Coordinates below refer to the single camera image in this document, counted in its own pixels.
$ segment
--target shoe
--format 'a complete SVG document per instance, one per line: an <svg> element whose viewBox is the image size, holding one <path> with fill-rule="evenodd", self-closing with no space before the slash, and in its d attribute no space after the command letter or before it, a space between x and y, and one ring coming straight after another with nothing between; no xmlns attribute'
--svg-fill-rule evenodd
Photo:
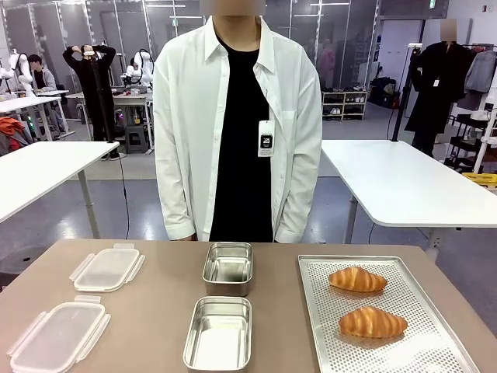
<svg viewBox="0 0 497 373"><path fill-rule="evenodd" d="M127 154L118 153L117 155L110 155L109 159L111 161L118 161L119 159L123 159L123 158L126 158L126 157L127 157Z"/></svg>

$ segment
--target id badge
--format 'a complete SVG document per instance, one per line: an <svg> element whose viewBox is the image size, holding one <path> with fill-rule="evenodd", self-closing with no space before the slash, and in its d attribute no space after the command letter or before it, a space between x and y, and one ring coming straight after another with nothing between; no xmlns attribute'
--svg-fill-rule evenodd
<svg viewBox="0 0 497 373"><path fill-rule="evenodd" d="M274 153L274 120L259 122L259 146L257 156L272 157Z"/></svg>

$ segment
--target perforated baking tray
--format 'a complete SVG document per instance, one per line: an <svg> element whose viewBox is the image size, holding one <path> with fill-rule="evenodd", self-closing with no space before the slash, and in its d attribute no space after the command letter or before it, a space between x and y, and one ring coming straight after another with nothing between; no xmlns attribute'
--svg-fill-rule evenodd
<svg viewBox="0 0 497 373"><path fill-rule="evenodd" d="M321 373L479 372L400 258L302 255L298 262ZM329 285L329 274L351 266L385 277L387 287L365 294ZM365 306L404 317L404 335L379 340L342 335L339 319Z"/></svg>

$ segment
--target desk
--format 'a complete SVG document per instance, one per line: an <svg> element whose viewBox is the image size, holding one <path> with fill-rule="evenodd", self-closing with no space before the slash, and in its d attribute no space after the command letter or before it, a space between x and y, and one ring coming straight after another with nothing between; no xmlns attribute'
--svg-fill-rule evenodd
<svg viewBox="0 0 497 373"><path fill-rule="evenodd" d="M40 113L41 120L43 122L43 127L45 128L45 135L47 136L48 141L52 141L52 134L50 133L50 128L48 127L47 116L45 115L45 110L43 109L43 105L45 103L51 103L53 101L60 100L60 97L23 97L20 99L8 99L6 101L0 102L0 113L10 113L12 111L17 112L18 116L20 114L21 109L28 109L30 116L33 118L33 121L36 123L36 115L34 114L33 108L37 107L38 112ZM67 123L64 117L64 112L61 111L61 116L64 118L64 125L66 133L68 133ZM38 138L41 138L40 130L38 126L34 126L35 134Z"/></svg>
<svg viewBox="0 0 497 373"><path fill-rule="evenodd" d="M0 223L77 173L93 237L99 238L85 168L118 146L118 142L37 142L0 157L0 170L8 180L0 183ZM51 166L54 159L57 165Z"/></svg>
<svg viewBox="0 0 497 373"><path fill-rule="evenodd" d="M497 196L400 141L325 140L323 152L352 192L344 243L357 203L386 227L431 228L436 259L444 228L497 228Z"/></svg>
<svg viewBox="0 0 497 373"><path fill-rule="evenodd" d="M202 270L209 244L127 242L146 256L144 265L120 290L98 294L112 319L89 356L70 372L186 373L182 353L193 307L207 294ZM72 271L87 255L114 243L57 242L0 294L1 373L11 371L5 351L40 312L81 294L69 280ZM480 372L495 373L497 340L419 247L316 244L254 245L253 286L247 297L253 312L248 373L319 373L297 265L299 254L400 256Z"/></svg>
<svg viewBox="0 0 497 373"><path fill-rule="evenodd" d="M92 134L89 129L89 121L88 121L88 113L86 112L85 108L85 97L82 92L80 93L74 93L72 95L67 95L66 96L68 99L76 99L83 104L83 115L85 116L85 121L88 129L88 135L90 140L92 139ZM114 105L115 106L143 106L145 108L145 116L146 116L146 121L147 121L147 131L148 131L148 140L150 143L150 149L149 152L152 152L154 150L154 142L152 141L152 134L151 134L151 124L150 124L150 117L148 116L148 107L152 104L153 102L153 97L152 93L145 93L144 95L124 95L120 94L117 96L114 96Z"/></svg>

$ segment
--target yellow object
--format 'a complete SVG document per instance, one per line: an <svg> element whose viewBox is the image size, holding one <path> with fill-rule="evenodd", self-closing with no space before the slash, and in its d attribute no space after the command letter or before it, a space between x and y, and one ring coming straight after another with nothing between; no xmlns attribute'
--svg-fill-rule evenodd
<svg viewBox="0 0 497 373"><path fill-rule="evenodd" d="M497 175L494 173L463 173L463 176L478 185L497 186Z"/></svg>

